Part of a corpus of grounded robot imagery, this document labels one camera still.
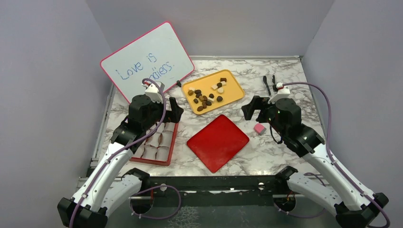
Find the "black tweezers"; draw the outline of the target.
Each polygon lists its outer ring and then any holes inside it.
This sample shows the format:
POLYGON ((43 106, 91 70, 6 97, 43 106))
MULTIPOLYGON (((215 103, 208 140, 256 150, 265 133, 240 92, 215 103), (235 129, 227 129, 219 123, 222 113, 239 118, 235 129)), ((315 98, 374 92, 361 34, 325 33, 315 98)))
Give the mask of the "black tweezers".
POLYGON ((274 75, 270 75, 270 76, 263 76, 262 81, 265 85, 265 88, 269 94, 269 96, 272 96, 273 92, 277 92, 277 88, 276 88, 276 78, 274 75))

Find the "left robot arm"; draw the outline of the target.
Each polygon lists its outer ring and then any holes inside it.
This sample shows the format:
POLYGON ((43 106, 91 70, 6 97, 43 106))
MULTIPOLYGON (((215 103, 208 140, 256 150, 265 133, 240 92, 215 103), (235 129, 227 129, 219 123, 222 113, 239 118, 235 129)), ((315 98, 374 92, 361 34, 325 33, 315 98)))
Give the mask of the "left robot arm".
POLYGON ((150 175, 138 168, 125 173, 112 187, 122 167, 141 144, 164 123, 178 123, 183 109, 174 97, 166 102, 153 102, 147 95, 136 95, 128 107, 128 115, 114 130, 102 159, 82 187, 71 197, 62 198, 57 209, 62 224, 68 228, 104 228, 113 212, 134 194, 149 190, 150 175))

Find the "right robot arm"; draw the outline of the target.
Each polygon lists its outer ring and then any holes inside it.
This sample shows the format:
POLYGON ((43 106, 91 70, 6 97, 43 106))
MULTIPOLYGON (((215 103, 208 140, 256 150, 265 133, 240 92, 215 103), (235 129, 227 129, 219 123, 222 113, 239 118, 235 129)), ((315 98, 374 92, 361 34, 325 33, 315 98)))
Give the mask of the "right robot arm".
POLYGON ((389 202, 383 193, 374 193, 354 178, 326 150, 324 139, 302 123, 301 108, 293 99, 281 98, 270 103, 267 97, 254 96, 241 109, 245 120, 250 120, 254 111, 259 110, 256 121, 269 123, 282 143, 313 166, 331 186, 327 188, 287 166, 275 176, 274 187, 278 192, 293 191, 306 196, 334 215, 342 228, 369 227, 389 202))

